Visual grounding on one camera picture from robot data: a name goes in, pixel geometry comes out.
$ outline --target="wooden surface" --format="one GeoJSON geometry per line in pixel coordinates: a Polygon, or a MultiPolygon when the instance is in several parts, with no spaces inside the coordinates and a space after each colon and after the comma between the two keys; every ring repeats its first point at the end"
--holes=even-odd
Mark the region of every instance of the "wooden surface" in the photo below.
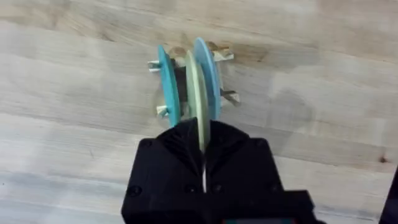
{"type": "Polygon", "coordinates": [[[1,223],[122,223],[155,117],[157,44],[230,46],[239,108],[286,189],[330,223],[377,223],[398,162],[398,2],[1,0],[1,223]]]}

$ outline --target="wooden table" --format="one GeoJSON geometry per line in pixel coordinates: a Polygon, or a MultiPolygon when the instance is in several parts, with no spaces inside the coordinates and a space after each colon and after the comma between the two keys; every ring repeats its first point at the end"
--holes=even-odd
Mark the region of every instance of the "wooden table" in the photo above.
{"type": "Polygon", "coordinates": [[[167,128],[157,44],[232,48],[221,120],[269,140],[319,218],[377,223],[398,162],[398,2],[0,1],[1,223],[123,223],[137,143],[167,128]]]}

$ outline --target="plastic disc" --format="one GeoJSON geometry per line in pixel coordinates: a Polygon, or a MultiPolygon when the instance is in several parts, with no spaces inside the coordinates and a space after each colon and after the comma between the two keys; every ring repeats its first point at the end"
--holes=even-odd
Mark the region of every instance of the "plastic disc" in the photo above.
{"type": "Polygon", "coordinates": [[[198,120],[199,149],[204,152],[210,141],[210,118],[205,77],[191,51],[185,56],[187,68],[187,93],[190,117],[198,120]]]}
{"type": "Polygon", "coordinates": [[[210,119],[218,119],[221,112],[220,81],[213,54],[200,37],[195,41],[194,53],[205,77],[210,119]]]}
{"type": "Polygon", "coordinates": [[[160,76],[162,77],[163,93],[169,114],[170,127],[174,127],[181,120],[180,100],[178,97],[177,82],[175,80],[174,68],[169,55],[163,46],[158,46],[160,76]]]}

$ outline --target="blue wheel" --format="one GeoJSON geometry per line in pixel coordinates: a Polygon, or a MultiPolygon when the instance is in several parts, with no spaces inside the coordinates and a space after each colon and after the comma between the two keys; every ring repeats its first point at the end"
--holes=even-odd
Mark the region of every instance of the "blue wheel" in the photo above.
{"type": "Polygon", "coordinates": [[[213,53],[199,37],[195,41],[194,54],[205,76],[210,119],[218,119],[221,113],[220,81],[213,53]]]}
{"type": "Polygon", "coordinates": [[[162,77],[163,93],[169,114],[170,127],[174,127],[181,120],[180,99],[178,97],[177,81],[170,57],[163,46],[158,46],[160,76],[162,77]]]}

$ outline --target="black bolt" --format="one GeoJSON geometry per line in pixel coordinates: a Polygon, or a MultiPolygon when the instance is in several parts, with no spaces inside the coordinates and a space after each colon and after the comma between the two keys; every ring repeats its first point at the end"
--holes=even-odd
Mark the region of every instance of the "black bolt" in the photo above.
{"type": "Polygon", "coordinates": [[[133,185],[127,189],[127,195],[130,197],[137,197],[142,192],[142,188],[139,186],[133,185]]]}
{"type": "Polygon", "coordinates": [[[266,183],[265,187],[266,187],[266,190],[269,190],[271,192],[276,192],[279,189],[279,186],[277,184],[273,184],[273,183],[266,183]]]}
{"type": "Polygon", "coordinates": [[[256,141],[256,146],[260,147],[260,146],[262,146],[263,143],[264,143],[264,141],[262,139],[259,139],[256,141]]]}
{"type": "Polygon", "coordinates": [[[143,145],[144,147],[150,147],[150,146],[152,145],[152,141],[146,139],[146,140],[144,140],[144,141],[142,142],[142,145],[143,145]]]}
{"type": "Polygon", "coordinates": [[[184,187],[185,193],[195,193],[198,191],[198,188],[195,185],[189,184],[184,187]]]}
{"type": "Polygon", "coordinates": [[[223,191],[223,186],[221,186],[220,184],[213,184],[213,186],[211,186],[211,191],[213,193],[220,193],[223,191]]]}

